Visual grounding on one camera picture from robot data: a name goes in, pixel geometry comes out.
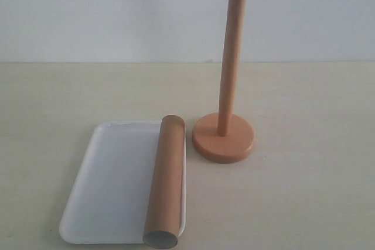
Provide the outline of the brown cardboard tube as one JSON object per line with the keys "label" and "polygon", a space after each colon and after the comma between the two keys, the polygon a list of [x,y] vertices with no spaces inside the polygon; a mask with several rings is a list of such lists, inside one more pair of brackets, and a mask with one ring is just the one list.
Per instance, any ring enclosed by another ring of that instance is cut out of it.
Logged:
{"label": "brown cardboard tube", "polygon": [[151,248],[170,249],[178,244],[184,158],[185,122],[167,115],[161,121],[143,234]]}

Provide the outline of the white rectangular tray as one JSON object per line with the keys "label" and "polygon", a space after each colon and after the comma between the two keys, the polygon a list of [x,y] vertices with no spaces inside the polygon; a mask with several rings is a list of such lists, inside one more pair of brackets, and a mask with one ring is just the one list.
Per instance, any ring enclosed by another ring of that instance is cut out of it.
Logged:
{"label": "white rectangular tray", "polygon": [[[145,244],[161,121],[107,122],[96,127],[60,222],[64,241]],[[186,137],[182,184],[178,239],[186,225]]]}

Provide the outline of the wooden paper towel holder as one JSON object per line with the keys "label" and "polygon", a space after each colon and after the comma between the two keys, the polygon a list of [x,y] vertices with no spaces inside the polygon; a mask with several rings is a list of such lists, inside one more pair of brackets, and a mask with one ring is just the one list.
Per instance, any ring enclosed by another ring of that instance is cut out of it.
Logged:
{"label": "wooden paper towel holder", "polygon": [[246,0],[228,0],[221,64],[219,111],[201,117],[192,131],[196,151],[221,164],[247,158],[254,144],[254,130],[233,113]]}

